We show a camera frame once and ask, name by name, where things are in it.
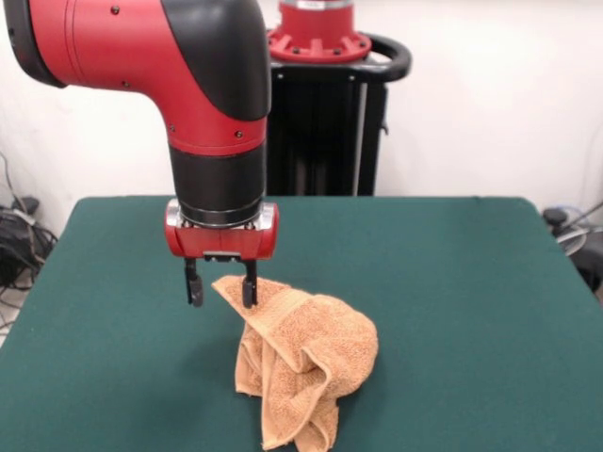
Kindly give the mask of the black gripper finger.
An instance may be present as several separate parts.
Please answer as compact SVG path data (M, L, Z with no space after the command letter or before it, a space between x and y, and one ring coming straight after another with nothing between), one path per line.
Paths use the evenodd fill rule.
M243 264L246 274L242 282L242 300L244 307L251 309L257 304L257 262L246 260Z
M204 286L203 280L197 271L197 260L185 258L184 261L187 303L193 307L202 307L204 304Z

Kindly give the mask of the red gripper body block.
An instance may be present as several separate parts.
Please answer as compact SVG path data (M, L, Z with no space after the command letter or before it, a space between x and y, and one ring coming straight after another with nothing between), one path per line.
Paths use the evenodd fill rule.
M210 229L187 223L178 201L169 201L164 232L171 252L182 258L269 260L276 248L279 210L263 202L259 215L234 228Z

